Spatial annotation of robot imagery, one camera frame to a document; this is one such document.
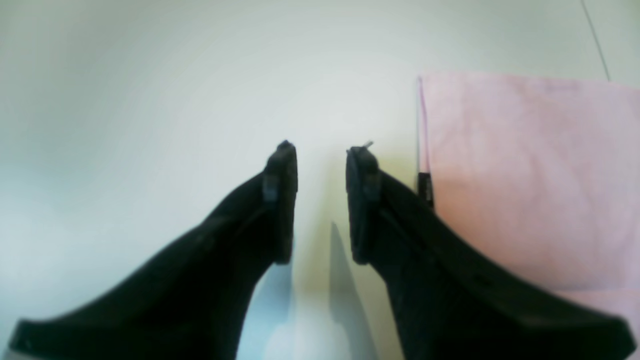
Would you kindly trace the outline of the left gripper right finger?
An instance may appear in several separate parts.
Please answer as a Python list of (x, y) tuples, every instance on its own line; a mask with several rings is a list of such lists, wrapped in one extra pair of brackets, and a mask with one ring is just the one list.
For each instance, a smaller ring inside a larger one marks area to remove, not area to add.
[(637, 349), (622, 317), (473, 249), (366, 146), (347, 150), (345, 181), (353, 260), (384, 281), (407, 360), (626, 360)]

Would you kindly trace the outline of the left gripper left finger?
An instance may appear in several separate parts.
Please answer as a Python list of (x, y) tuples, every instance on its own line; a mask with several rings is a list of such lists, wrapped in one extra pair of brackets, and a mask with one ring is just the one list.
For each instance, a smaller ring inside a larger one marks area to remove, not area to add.
[(65, 315), (21, 319), (9, 349), (42, 360), (235, 359), (256, 285), (290, 262), (297, 191), (297, 150), (283, 141), (123, 282)]

